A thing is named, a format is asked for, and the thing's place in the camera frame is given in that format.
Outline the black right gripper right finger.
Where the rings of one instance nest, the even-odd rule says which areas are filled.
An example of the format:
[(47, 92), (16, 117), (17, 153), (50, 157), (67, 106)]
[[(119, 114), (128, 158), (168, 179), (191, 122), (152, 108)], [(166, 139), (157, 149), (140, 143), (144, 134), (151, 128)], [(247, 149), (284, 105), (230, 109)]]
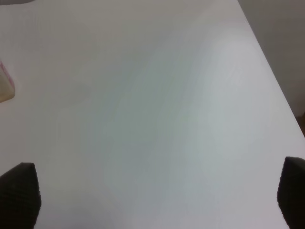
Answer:
[(277, 191), (277, 202), (291, 229), (305, 228), (305, 160), (286, 157)]

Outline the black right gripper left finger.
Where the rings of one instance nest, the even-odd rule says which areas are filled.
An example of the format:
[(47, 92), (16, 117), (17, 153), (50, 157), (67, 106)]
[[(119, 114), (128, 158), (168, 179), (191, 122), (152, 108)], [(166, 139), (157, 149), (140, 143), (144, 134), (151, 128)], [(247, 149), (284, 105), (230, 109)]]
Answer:
[(35, 165), (20, 163), (0, 176), (0, 227), (32, 229), (41, 209)]

